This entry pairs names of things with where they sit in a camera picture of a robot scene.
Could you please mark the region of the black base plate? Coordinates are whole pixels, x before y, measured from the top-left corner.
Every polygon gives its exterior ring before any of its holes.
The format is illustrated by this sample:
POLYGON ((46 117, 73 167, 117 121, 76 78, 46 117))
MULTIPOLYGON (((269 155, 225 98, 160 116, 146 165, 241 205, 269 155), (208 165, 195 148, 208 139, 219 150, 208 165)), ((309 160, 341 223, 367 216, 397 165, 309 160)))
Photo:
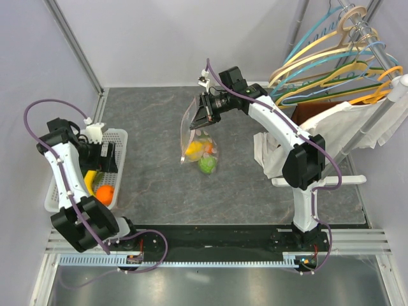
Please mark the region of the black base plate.
POLYGON ((164 235, 166 263, 278 261, 284 252, 322 254, 329 249, 326 232, 318 229, 313 238, 302 239, 289 225, 139 225, 131 233, 143 230, 164 235))

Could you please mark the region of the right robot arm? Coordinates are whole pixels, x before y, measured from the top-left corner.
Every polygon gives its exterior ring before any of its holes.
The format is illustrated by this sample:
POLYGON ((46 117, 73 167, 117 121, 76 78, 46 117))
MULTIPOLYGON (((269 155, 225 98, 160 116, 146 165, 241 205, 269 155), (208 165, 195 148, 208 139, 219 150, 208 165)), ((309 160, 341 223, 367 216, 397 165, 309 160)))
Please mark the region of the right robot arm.
POLYGON ((199 95, 197 111, 188 124, 189 129, 215 124, 220 121, 222 113, 237 109, 260 123, 278 141, 286 157, 282 176, 291 186, 294 197, 291 240, 299 251, 308 250, 321 231, 316 194, 325 168, 324 138, 311 136, 294 124, 262 86, 247 83, 238 67, 214 75, 222 88, 217 95, 210 91, 208 76, 213 74, 210 66, 201 72, 199 84, 206 91, 199 95))

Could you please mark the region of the brown box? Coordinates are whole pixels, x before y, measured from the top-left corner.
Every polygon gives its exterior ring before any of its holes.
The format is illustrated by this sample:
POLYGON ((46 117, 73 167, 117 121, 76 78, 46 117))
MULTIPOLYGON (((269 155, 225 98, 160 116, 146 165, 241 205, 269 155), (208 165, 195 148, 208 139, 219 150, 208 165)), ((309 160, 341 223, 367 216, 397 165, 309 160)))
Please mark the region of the brown box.
POLYGON ((342 133, 344 124, 342 118, 350 109, 348 102, 311 102, 300 103, 296 106, 279 106, 279 108, 296 124, 301 130, 307 132, 307 138, 323 148, 342 133))

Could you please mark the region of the green custard apple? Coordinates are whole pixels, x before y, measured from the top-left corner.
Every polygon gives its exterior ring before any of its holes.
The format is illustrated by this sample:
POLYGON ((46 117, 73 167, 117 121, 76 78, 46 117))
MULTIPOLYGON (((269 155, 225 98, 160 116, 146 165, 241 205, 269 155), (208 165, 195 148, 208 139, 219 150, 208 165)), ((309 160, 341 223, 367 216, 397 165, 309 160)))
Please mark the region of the green custard apple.
POLYGON ((204 174, 211 174, 216 170, 217 159, 214 156, 202 157, 198 161, 198 168, 204 174))

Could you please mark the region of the orange fruit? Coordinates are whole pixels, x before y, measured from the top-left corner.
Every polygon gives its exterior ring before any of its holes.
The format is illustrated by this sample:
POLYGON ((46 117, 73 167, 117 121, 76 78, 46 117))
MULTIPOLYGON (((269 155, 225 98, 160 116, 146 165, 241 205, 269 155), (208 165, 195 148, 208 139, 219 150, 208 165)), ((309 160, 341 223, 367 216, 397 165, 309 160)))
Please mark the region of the orange fruit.
POLYGON ((103 185, 96 191, 96 198, 105 206, 109 206, 113 201, 115 188, 110 185, 103 185))

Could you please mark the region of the teal hanger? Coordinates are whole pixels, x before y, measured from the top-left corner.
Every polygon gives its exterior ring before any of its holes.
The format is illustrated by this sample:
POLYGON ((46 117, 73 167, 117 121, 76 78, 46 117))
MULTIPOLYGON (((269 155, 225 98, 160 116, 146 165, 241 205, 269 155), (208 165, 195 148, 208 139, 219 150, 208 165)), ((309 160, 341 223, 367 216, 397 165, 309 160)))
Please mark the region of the teal hanger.
POLYGON ((362 53, 363 49, 368 46, 366 43, 352 41, 349 43, 344 42, 353 29, 353 27, 345 27, 344 24, 347 19, 353 16, 363 18, 366 14, 367 9, 365 7, 355 6, 353 4, 345 7, 338 6, 334 9, 328 10, 326 15, 324 15, 324 17, 322 17, 322 19, 319 20, 302 39, 300 39, 296 46, 294 46, 292 51, 286 57, 283 66, 271 74, 268 84, 268 88, 272 90, 270 96, 276 98, 277 101, 285 100, 287 96, 291 95, 290 90, 292 88, 290 85, 296 82, 302 82, 302 86, 299 87, 301 90, 313 87, 317 82, 317 78, 322 76, 322 74, 299 79, 297 79, 297 76, 326 62, 362 53), (309 37, 312 36, 314 31, 336 12, 340 13, 341 18, 338 22, 334 23, 333 31, 330 33, 323 33, 322 35, 317 36, 314 40, 310 40, 309 37), (307 53, 334 36, 340 37, 340 40, 336 45, 313 54, 307 53))

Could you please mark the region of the clear zip top bag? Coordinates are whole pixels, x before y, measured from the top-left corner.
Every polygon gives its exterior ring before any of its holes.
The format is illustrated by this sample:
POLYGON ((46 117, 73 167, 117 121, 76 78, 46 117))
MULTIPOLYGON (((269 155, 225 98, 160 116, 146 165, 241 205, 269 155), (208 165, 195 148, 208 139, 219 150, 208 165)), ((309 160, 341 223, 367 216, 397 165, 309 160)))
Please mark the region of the clear zip top bag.
POLYGON ((191 121, 193 120, 197 112, 197 109, 198 109, 198 102, 196 101, 196 98, 194 98, 191 104, 187 107, 187 110, 183 114, 183 117, 181 120, 181 124, 180 124, 180 149, 181 149, 180 163, 181 164, 196 163, 198 165, 198 161, 200 159, 197 161, 190 161, 186 157, 185 153, 186 153, 186 150, 189 144, 192 141, 200 141, 202 143, 204 142, 213 143, 214 148, 212 149, 212 153, 208 154, 204 151, 202 157, 214 156, 217 159, 217 164, 218 164, 219 151, 217 148, 217 144, 215 140, 211 137, 211 135, 203 128, 189 129, 189 125, 191 121))

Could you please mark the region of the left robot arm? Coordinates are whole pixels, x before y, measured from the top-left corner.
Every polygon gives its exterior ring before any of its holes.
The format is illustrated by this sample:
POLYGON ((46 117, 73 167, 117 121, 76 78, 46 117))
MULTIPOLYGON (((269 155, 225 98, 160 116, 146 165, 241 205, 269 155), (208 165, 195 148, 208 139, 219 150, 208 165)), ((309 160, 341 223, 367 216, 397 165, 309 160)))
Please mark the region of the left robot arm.
POLYGON ((131 230, 130 220, 116 217, 91 192, 91 176, 99 172, 118 173, 116 145, 103 141, 104 123, 80 129, 70 120, 56 118, 47 123, 37 149, 49 162, 59 193, 58 211, 52 226, 78 252, 117 239, 127 251, 135 250, 140 236, 131 230))

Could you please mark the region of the white cloth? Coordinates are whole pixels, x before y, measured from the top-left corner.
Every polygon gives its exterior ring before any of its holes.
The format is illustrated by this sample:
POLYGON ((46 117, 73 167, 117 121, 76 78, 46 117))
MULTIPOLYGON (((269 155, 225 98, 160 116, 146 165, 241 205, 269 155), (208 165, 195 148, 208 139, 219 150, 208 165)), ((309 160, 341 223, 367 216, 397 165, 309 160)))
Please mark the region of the white cloth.
MULTIPOLYGON (((382 104, 383 101, 362 106, 349 104, 351 107, 342 118, 344 129, 342 129, 342 133, 337 134, 337 137, 327 145, 327 153, 331 157, 335 157, 382 104)), ((356 149, 373 149, 376 145, 384 145, 393 136, 405 118, 407 118, 407 96, 393 103, 385 115, 379 119, 374 127, 354 147, 356 149)), ((282 175, 282 167, 286 156, 278 141, 270 133, 264 132, 254 135, 254 159, 262 167, 263 173, 269 179, 282 175)))

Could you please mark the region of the beige wooden hanger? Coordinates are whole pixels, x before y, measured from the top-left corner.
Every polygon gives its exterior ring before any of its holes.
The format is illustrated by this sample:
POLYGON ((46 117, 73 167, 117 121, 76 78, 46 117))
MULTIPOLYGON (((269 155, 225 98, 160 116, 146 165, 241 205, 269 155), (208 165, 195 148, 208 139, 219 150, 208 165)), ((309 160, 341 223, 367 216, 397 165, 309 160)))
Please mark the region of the beige wooden hanger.
POLYGON ((284 79, 291 76, 293 71, 305 68, 308 64, 317 64, 318 60, 328 59, 333 55, 344 55, 346 52, 355 51, 362 43, 357 43, 356 47, 351 42, 346 41, 352 31, 352 27, 346 27, 346 21, 355 15, 364 17, 367 9, 364 6, 352 6, 350 10, 343 14, 340 20, 335 24, 336 28, 320 38, 303 45, 300 43, 287 56, 282 66, 276 69, 269 78, 268 88, 277 88, 284 84, 284 79))

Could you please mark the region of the yellow banana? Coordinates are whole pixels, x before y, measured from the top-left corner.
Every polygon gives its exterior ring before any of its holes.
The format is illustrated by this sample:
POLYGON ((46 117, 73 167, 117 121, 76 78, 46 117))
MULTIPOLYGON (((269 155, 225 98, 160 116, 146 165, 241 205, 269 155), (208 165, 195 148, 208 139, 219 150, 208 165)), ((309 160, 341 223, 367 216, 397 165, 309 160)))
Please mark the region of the yellow banana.
POLYGON ((97 175, 96 170, 88 170, 84 177, 85 186, 87 188, 88 193, 91 196, 95 196, 92 186, 94 183, 94 179, 96 178, 96 175, 97 175))

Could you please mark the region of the yellow pear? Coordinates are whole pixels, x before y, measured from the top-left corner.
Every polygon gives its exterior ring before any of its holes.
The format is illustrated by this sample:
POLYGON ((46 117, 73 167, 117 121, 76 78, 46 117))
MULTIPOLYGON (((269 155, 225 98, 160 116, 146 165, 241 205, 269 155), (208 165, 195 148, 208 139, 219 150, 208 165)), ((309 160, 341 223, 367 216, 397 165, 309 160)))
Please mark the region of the yellow pear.
POLYGON ((203 153, 204 153, 203 143, 200 141, 192 141, 189 144, 185 155, 188 158, 188 160, 197 161, 201 159, 203 153))

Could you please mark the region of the orange hanger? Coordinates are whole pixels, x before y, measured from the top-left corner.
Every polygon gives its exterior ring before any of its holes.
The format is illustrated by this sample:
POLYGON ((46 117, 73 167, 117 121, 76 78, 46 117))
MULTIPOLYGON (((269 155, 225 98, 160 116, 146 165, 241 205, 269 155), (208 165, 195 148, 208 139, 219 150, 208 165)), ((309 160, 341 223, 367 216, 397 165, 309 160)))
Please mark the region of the orange hanger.
MULTIPOLYGON (((381 74, 378 78, 377 81, 381 81, 385 76, 390 76, 392 72, 399 72, 400 74, 403 73, 403 67, 401 66, 395 66, 392 67, 388 70, 386 70, 383 74, 381 74)), ((389 86, 391 85, 391 80, 387 80, 383 82, 381 85, 377 87, 375 92, 361 96, 355 99, 352 99, 348 101, 350 105, 362 105, 362 104, 376 104, 379 100, 381 100, 383 97, 385 97, 387 94, 391 92, 391 89, 389 89, 389 86)))

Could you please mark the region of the orange green mango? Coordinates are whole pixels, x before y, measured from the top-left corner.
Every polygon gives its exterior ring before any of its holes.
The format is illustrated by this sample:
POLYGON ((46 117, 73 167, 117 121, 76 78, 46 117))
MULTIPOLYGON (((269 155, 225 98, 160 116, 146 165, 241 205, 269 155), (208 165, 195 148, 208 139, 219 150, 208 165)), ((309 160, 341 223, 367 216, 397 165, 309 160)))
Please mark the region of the orange green mango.
POLYGON ((214 146, 213 146, 213 143, 204 142, 204 143, 203 143, 203 148, 204 148, 204 151, 205 151, 206 153, 211 154, 211 153, 212 153, 212 149, 214 148, 214 146))

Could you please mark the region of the light blue hanger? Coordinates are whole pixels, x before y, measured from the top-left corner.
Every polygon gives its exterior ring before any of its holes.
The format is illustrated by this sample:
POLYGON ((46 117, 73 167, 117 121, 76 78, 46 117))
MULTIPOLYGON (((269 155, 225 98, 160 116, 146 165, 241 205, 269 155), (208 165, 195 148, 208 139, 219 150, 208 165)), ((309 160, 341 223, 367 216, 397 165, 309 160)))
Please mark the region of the light blue hanger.
MULTIPOLYGON (((356 52, 352 52, 353 55, 356 55, 356 58, 353 61, 359 61, 357 60, 357 58, 362 54, 365 53, 365 50, 367 48, 372 47, 373 45, 382 45, 385 48, 385 43, 383 43, 382 41, 376 41, 372 44, 370 44, 369 46, 365 47, 362 51, 356 53, 356 52)), ((315 95, 315 94, 319 94, 322 92, 325 92, 328 89, 333 89, 335 87, 347 84, 349 82, 352 82, 353 80, 358 80, 360 78, 366 78, 371 80, 373 76, 375 75, 379 75, 380 72, 384 73, 386 70, 384 70, 383 68, 380 67, 372 67, 372 65, 370 63, 368 63, 370 65, 370 67, 363 73, 361 71, 351 71, 348 73, 344 73, 340 76, 338 76, 334 81, 331 81, 330 85, 327 85, 325 88, 320 88, 320 87, 315 87, 313 89, 309 89, 307 91, 304 91, 302 93, 300 93, 299 95, 290 97, 289 99, 286 99, 283 101, 283 106, 289 106, 291 104, 295 104, 295 102, 292 102, 293 99, 298 99, 298 98, 302 98, 303 100, 305 98, 308 98, 309 96, 315 95)))

